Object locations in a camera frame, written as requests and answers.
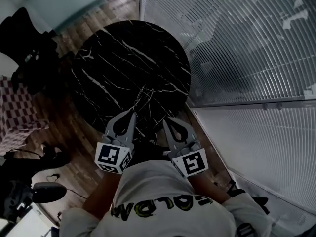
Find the black chair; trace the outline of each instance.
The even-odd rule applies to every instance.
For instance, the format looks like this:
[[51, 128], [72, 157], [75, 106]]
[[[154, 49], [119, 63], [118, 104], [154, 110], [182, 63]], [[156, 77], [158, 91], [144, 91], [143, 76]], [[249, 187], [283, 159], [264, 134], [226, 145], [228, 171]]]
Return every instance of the black chair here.
[[57, 43], [52, 33], [39, 33], [33, 26], [26, 8], [18, 9], [0, 25], [0, 52], [18, 64], [12, 75], [13, 89], [23, 83], [30, 94], [59, 84], [58, 67], [61, 59], [56, 52]]

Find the person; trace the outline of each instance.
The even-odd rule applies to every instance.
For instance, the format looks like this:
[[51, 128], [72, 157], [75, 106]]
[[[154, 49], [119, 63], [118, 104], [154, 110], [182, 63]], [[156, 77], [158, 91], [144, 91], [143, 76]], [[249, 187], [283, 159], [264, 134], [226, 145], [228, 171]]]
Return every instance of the person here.
[[272, 223], [250, 195], [230, 197], [207, 172], [185, 179], [170, 161], [148, 157], [153, 147], [139, 157], [139, 147], [122, 175], [104, 172], [82, 208], [62, 213], [61, 237], [270, 236]]

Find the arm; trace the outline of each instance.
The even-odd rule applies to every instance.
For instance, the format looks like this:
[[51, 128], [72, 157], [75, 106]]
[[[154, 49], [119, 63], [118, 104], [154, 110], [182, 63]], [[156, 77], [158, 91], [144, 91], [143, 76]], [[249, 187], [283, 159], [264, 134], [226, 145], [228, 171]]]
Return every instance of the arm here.
[[270, 236], [272, 221], [249, 194], [239, 194], [222, 205], [234, 216], [237, 227], [249, 223], [257, 236]]
[[61, 237], [89, 237], [99, 220], [110, 209], [121, 176], [105, 172], [102, 181], [80, 208], [71, 208], [62, 214]]
[[84, 202], [82, 208], [98, 219], [110, 210], [121, 175], [105, 172], [102, 181]]
[[191, 183], [196, 194], [208, 197], [219, 204], [231, 198], [225, 191], [213, 184], [207, 172], [189, 177], [188, 181]]

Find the white t-shirt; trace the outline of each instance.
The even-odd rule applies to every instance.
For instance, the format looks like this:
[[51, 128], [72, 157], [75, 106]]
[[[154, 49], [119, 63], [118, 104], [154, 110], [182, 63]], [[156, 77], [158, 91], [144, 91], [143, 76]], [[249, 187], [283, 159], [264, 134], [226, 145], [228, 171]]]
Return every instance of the white t-shirt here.
[[99, 221], [72, 208], [62, 214], [61, 237], [269, 236], [271, 221], [246, 193], [222, 205], [194, 194], [168, 161], [152, 160], [125, 170], [114, 207]]

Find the round table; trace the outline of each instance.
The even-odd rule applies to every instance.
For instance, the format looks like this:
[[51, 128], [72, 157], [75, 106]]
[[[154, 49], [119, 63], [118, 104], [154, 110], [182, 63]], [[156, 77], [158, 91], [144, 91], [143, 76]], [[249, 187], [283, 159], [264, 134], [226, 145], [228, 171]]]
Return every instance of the round table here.
[[144, 21], [113, 23], [93, 34], [73, 61], [69, 86], [81, 116], [105, 132], [134, 107], [135, 132], [157, 132], [183, 108], [191, 82], [187, 56], [163, 28]]

